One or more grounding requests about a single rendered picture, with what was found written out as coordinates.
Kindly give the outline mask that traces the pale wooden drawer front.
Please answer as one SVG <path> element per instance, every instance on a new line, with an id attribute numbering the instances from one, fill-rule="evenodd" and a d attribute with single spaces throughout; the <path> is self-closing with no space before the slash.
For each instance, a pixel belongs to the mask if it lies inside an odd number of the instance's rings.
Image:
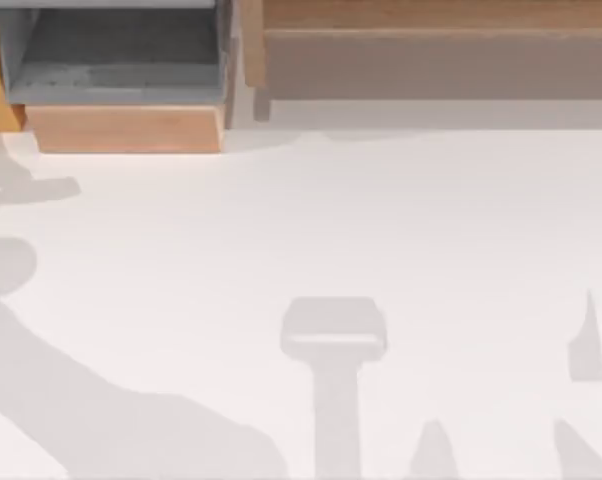
<path id="1" fill-rule="evenodd" d="M 223 105 L 28 106 L 38 148 L 48 154 L 219 153 Z"/>

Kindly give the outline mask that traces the wooden open shelf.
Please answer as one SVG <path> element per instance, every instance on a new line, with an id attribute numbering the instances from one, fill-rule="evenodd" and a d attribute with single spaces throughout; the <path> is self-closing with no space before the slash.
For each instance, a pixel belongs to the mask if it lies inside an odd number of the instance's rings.
<path id="1" fill-rule="evenodd" d="M 237 0 L 255 115 L 290 102 L 602 101 L 602 0 Z"/>

